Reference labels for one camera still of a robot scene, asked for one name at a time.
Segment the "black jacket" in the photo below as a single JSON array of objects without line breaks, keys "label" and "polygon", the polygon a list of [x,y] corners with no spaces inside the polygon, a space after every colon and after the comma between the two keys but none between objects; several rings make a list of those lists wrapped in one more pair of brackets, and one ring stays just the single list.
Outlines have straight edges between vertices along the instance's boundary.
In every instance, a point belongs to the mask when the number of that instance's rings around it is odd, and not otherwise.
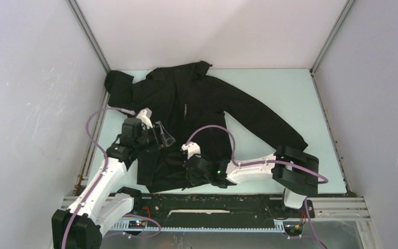
[{"label": "black jacket", "polygon": [[221,170],[210,168],[201,180],[190,180],[181,146],[188,139],[200,146],[213,163],[226,163],[232,147],[225,132],[225,114],[230,114],[269,146],[304,150],[303,137],[272,109],[229,83],[207,74],[209,63],[200,61],[174,67],[159,67],[144,80],[121,71],[110,71],[105,88],[108,105],[139,112],[151,110],[151,120],[162,123],[175,143],[165,149],[143,151],[137,159],[137,183],[153,192],[211,184],[227,188]]}]

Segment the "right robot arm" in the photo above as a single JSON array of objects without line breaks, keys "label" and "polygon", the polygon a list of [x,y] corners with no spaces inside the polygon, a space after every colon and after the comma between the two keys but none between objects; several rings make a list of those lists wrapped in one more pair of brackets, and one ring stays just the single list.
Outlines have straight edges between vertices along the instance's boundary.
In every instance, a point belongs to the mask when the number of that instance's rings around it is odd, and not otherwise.
[{"label": "right robot arm", "polygon": [[308,196],[318,194],[318,186],[327,183],[319,174],[319,159],[289,146],[278,146],[275,153],[245,161],[211,161],[201,154],[197,143],[181,147],[186,154],[184,163],[190,186],[211,184],[228,188],[246,181],[273,179],[285,189],[281,211],[293,217],[299,213]]}]

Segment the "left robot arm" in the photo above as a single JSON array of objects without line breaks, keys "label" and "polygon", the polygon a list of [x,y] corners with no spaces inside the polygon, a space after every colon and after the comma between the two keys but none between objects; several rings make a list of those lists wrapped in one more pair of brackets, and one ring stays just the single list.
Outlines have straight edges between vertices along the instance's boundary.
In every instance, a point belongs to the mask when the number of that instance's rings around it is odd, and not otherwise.
[{"label": "left robot arm", "polygon": [[104,202],[139,154],[167,148],[174,142],[159,121],[151,122],[147,117],[125,119],[121,133],[103,151],[97,176],[67,209],[53,214],[53,248],[100,248],[104,235],[121,217],[139,215],[143,202],[128,193],[120,192],[108,204]]}]

